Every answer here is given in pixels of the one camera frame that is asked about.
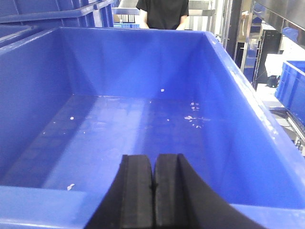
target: blue crate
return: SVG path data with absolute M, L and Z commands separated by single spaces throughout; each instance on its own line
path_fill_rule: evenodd
M 305 62 L 286 61 L 276 98 L 305 125 Z
M 115 28 L 126 28 L 126 29 L 129 29 L 129 28 L 138 29 L 140 27 L 140 25 L 135 24 L 135 23 L 128 23 L 128 22 L 123 22 L 123 23 L 116 22 L 116 23 L 113 24 L 113 27 L 115 27 Z
M 35 26 L 26 25 L 0 25 L 0 48 L 31 36 L 40 29 Z
M 94 27 L 93 12 L 98 11 L 103 27 L 112 27 L 113 0 L 88 3 L 88 0 L 0 0 L 0 23 L 54 27 Z
M 83 228 L 122 155 L 159 153 L 266 228 L 303 228 L 305 161 L 213 34 L 57 28 L 10 46 L 0 228 Z
M 254 74 L 254 68 L 244 68 L 244 75 L 249 82 L 252 82 Z

